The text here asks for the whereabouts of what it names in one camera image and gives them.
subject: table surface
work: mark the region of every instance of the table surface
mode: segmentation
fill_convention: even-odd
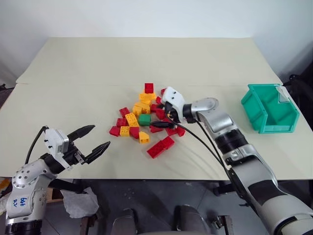
[[[313,133],[304,117],[294,133],[260,135],[240,104],[247,84],[280,83],[250,38],[51,38],[17,82],[0,109],[1,176],[24,163],[41,126],[70,133],[95,124],[76,146],[85,155],[106,141],[110,147],[61,178],[226,180],[212,155],[188,134],[174,136],[176,144],[154,160],[146,150],[165,132],[151,134],[149,144],[109,134],[118,110],[131,108],[144,82],[154,82],[157,93],[173,86],[187,102],[217,98],[278,179],[313,178]],[[187,127],[205,139],[197,125]],[[41,141],[31,160],[46,152]]]

